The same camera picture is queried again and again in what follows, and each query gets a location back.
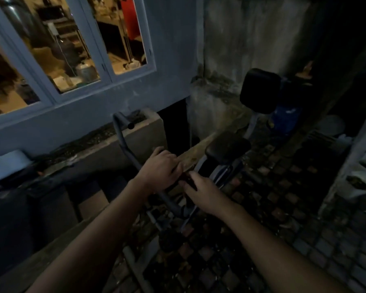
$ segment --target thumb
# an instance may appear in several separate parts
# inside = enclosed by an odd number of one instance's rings
[[[180,180],[179,181],[179,185],[180,187],[183,188],[184,192],[186,192],[186,194],[189,196],[189,197],[192,197],[195,195],[196,191],[194,190],[194,188],[192,188],[187,182],[183,181],[183,180]]]

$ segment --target handlebar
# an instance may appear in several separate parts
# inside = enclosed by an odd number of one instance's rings
[[[123,137],[121,123],[127,126],[128,129],[134,128],[134,123],[132,123],[125,115],[123,115],[121,112],[114,113],[112,115],[112,122],[114,125],[114,129],[117,133],[117,138],[119,142],[119,147],[122,149],[122,152],[126,157],[131,161],[133,166],[139,171],[142,168],[142,164],[138,161],[137,157],[134,155],[134,153],[129,149],[127,146],[126,140]],[[193,206],[183,206],[181,207],[176,202],[174,202],[164,191],[160,191],[157,193],[160,198],[164,201],[167,208],[172,212],[172,214],[178,218],[187,219],[190,217],[191,212],[194,209]]]

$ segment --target person's right hand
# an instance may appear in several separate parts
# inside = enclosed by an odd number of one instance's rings
[[[198,191],[185,181],[179,181],[179,185],[202,211],[220,218],[233,202],[209,178],[202,177],[197,172],[190,172],[190,176]]]

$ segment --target bike seat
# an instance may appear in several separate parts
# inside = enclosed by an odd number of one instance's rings
[[[206,147],[205,154],[219,165],[228,165],[250,149],[251,143],[247,139],[232,132],[223,132]]]
[[[271,72],[251,69],[247,72],[240,92],[240,102],[254,112],[269,114],[277,105],[281,78]]]

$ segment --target red cloth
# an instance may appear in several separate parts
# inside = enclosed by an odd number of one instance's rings
[[[130,40],[134,40],[140,35],[140,26],[138,25],[137,13],[135,11],[133,0],[121,1],[123,18],[125,19],[127,35]]]

